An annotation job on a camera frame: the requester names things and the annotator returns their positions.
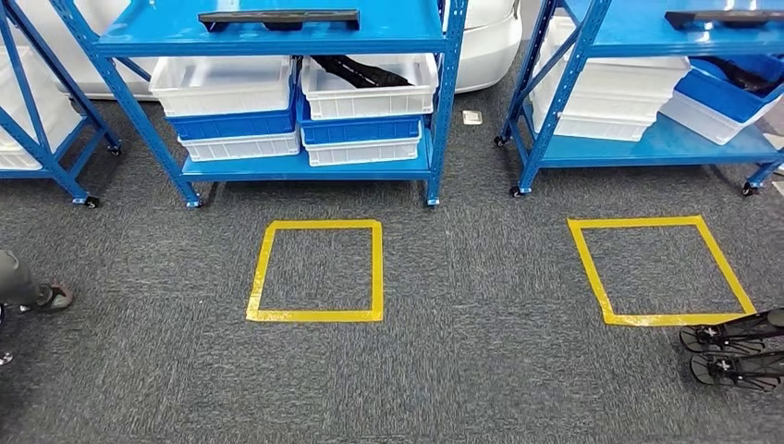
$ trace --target shelf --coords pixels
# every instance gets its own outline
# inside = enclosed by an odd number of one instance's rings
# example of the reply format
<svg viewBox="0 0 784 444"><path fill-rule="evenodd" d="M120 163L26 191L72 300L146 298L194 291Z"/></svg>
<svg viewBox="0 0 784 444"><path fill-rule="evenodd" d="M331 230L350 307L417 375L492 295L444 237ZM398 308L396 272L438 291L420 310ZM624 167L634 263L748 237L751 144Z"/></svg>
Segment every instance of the shelf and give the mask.
<svg viewBox="0 0 784 444"><path fill-rule="evenodd" d="M526 122L530 113L526 106ZM639 142L609 141L554 135L542 159L543 168L644 167L772 162L784 153L755 126L744 129L726 145L708 139L659 114Z"/></svg>
<svg viewBox="0 0 784 444"><path fill-rule="evenodd" d="M561 0L572 18L582 21L592 0ZM676 31L664 18L668 10L784 9L782 0L615 0L588 50L590 57L709 56L784 53L784 25L762 29Z"/></svg>
<svg viewBox="0 0 784 444"><path fill-rule="evenodd" d="M59 162L60 159L62 159L63 156L74 147L74 141L81 135L81 132L87 126L90 126L90 120L86 117L82 117L77 126L74 127L70 134L68 134L63 142L60 143L60 146L58 146L57 149L52 153L52 155L55 157L55 160ZM81 148L79 156L68 171L69 174L72 174L75 177L79 175L81 169L84 168L84 165L89 160L90 155L95 150L95 147L105 136L105 134L105 129L97 129L95 131L92 137L90 137L87 143L85 143L85 145ZM45 179L51 177L52 173L46 168L33 170L0 169L0 179Z"/></svg>
<svg viewBox="0 0 784 444"><path fill-rule="evenodd" d="M416 180L429 179L433 139L425 130L416 159L339 166L310 166L303 148L298 155L255 159L185 161L182 175L198 182L244 180Z"/></svg>
<svg viewBox="0 0 784 444"><path fill-rule="evenodd" d="M262 24L207 32L204 12L258 9L360 10L360 30L306 23L301 31ZM444 52L447 40L434 0L131 0L98 43L102 56L251 56Z"/></svg>

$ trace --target white container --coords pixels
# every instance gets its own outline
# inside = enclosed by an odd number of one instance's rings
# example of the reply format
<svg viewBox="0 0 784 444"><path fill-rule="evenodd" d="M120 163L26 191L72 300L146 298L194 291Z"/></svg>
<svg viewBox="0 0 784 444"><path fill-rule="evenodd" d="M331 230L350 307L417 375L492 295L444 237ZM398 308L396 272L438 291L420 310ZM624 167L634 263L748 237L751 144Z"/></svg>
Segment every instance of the white container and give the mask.
<svg viewBox="0 0 784 444"><path fill-rule="evenodd" d="M57 151L60 144L68 137L68 134L73 132L79 122L81 122L81 115L73 109L70 101L61 94L58 94L57 98L62 99L58 101L58 105L52 107L46 114L41 116L43 130L46 132L46 139L49 141L49 148L52 153ZM34 131L28 129L28 132L33 132L32 138L37 140ZM0 139L2 139L2 142L0 142L0 169L41 169L41 164L2 129L0 129Z"/></svg>
<svg viewBox="0 0 784 444"><path fill-rule="evenodd" d="M536 75L542 69L540 62L536 62L533 73ZM534 91L537 97L552 102L555 97L560 77L548 72L545 78L536 85ZM575 89L566 103L564 112L570 115L612 117L620 119L655 119L659 108L672 97L669 92L639 92L624 94L613 92L591 92Z"/></svg>
<svg viewBox="0 0 784 444"><path fill-rule="evenodd" d="M311 167L329 165L367 164L417 158L417 145L422 139L422 124L419 136L409 139L386 141L303 144L308 151Z"/></svg>
<svg viewBox="0 0 784 444"><path fill-rule="evenodd" d="M67 101L67 98L57 89L57 84L50 77L49 68L40 60L37 53L26 46L17 49L38 113L47 115L61 106L62 101ZM35 139L30 113L27 111L17 77L5 50L0 50L0 107ZM0 144L13 143L16 141L0 129Z"/></svg>
<svg viewBox="0 0 784 444"><path fill-rule="evenodd" d="M545 123L545 116L551 101L540 99L536 92L531 93L531 101L533 103L533 127L538 133ZM585 116L562 113L556 126L556 135L637 142L654 122L656 122L655 117L634 119L601 117L596 113Z"/></svg>
<svg viewBox="0 0 784 444"><path fill-rule="evenodd" d="M288 56L161 57L150 93L167 116L275 111L288 107Z"/></svg>
<svg viewBox="0 0 784 444"><path fill-rule="evenodd" d="M724 145L737 136L744 128L753 125L754 122L773 109L778 100L780 98L765 105L749 120L736 122L691 97L675 91L672 99L662 107L661 113L709 141L718 145Z"/></svg>
<svg viewBox="0 0 784 444"><path fill-rule="evenodd" d="M265 136L225 137L178 142L190 153L193 162L210 160L249 159L255 157L277 157L300 153L297 131L288 134Z"/></svg>
<svg viewBox="0 0 784 444"><path fill-rule="evenodd" d="M568 17L553 17L540 51L542 66L574 31ZM547 73L560 81L571 49ZM663 95L671 93L692 65L687 57L621 57L589 58L577 79L578 93L614 93L632 95Z"/></svg>
<svg viewBox="0 0 784 444"><path fill-rule="evenodd" d="M357 89L329 74L309 57L302 63L302 91L313 120L408 116L433 112L438 69L432 54L350 55L364 65L386 69L413 86Z"/></svg>

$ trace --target blue plastic bin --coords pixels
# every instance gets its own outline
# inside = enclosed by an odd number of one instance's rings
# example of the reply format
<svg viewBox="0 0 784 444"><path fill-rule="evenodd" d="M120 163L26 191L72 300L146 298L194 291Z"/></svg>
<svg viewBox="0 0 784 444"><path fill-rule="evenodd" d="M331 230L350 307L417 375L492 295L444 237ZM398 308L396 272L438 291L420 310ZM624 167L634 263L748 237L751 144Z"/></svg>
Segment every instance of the blue plastic bin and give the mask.
<svg viewBox="0 0 784 444"><path fill-rule="evenodd" d="M417 137L421 118L415 115L311 120L311 108L305 94L297 92L297 121L302 129L302 141L308 145Z"/></svg>
<svg viewBox="0 0 784 444"><path fill-rule="evenodd" d="M289 93L288 108L260 113L166 117L183 141L240 136L265 136L294 132L296 89Z"/></svg>
<svg viewBox="0 0 784 444"><path fill-rule="evenodd" d="M778 80L784 74L784 62L771 55L734 55L722 56L721 58L767 80ZM778 99L784 93L784 85L781 85L768 96L760 97L727 81L724 72L712 63L692 60L692 66L697 69L692 69L678 83L675 91L691 97L736 122L747 122L763 106Z"/></svg>

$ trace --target stacked bins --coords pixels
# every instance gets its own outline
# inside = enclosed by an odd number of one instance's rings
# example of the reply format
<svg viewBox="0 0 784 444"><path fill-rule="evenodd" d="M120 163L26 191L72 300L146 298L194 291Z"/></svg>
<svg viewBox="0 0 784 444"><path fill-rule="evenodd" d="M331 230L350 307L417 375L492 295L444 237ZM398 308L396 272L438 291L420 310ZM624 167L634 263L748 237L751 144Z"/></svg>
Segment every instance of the stacked bins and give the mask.
<svg viewBox="0 0 784 444"><path fill-rule="evenodd" d="M300 152L288 56L163 57L150 92L193 162Z"/></svg>
<svg viewBox="0 0 784 444"><path fill-rule="evenodd" d="M312 167L417 157L423 115L433 112L438 71L432 54L351 55L411 86L357 89L309 57L302 63L297 120Z"/></svg>
<svg viewBox="0 0 784 444"><path fill-rule="evenodd" d="M568 17L550 21L534 75L574 31ZM553 101L569 50L531 93L538 132ZM557 135L639 141L690 69L686 57L592 58L585 64L556 128Z"/></svg>
<svg viewBox="0 0 784 444"><path fill-rule="evenodd" d="M784 63L771 55L723 56L720 60L723 62L694 58L692 71L678 83L661 112L723 145L776 105L784 93ZM726 64L754 74L766 86L750 84L749 90L736 86L719 67L727 69Z"/></svg>
<svg viewBox="0 0 784 444"><path fill-rule="evenodd" d="M49 75L49 69L30 48L19 47L19 58L35 100L38 115L46 133L49 148L54 153L81 122L81 116L71 106ZM38 141L30 112L22 98L17 77L5 51L0 55L0 107L17 122L33 140ZM35 160L13 137L0 129L0 169L38 170Z"/></svg>

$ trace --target yellow floor marking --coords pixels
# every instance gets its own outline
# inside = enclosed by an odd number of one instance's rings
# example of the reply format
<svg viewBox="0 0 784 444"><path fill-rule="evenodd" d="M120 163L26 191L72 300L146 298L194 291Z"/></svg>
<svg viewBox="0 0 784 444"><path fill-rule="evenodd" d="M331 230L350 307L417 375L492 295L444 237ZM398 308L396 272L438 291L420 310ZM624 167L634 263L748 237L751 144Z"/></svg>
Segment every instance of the yellow floor marking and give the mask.
<svg viewBox="0 0 784 444"><path fill-rule="evenodd" d="M682 217L643 217L633 219L587 219L576 220L567 219L571 236L577 245L577 251L588 275L588 281L594 290L599 306L602 308L602 316L606 324L636 327L664 327L664 326L688 326L693 324L718 324L736 319L741 316L756 313L754 306L743 290L741 283L732 271L727 262L727 258L718 248L718 243L711 234L708 226L701 216L682 216ZM700 232L711 255L716 261L721 274L727 280L732 293L741 303L743 313L718 313L718 314L615 314L612 302L605 291L599 273L596 271L594 259L588 251L588 244L582 235L584 229L590 228L645 228L645 227L683 227L694 226Z"/></svg>
<svg viewBox="0 0 784 444"><path fill-rule="evenodd" d="M280 229L369 229L371 231L371 308L370 310L260 310L264 278L269 265L275 233ZM246 319L256 322L373 322L384 319L384 257L381 222L356 220L276 220L264 232L259 262L253 277Z"/></svg>

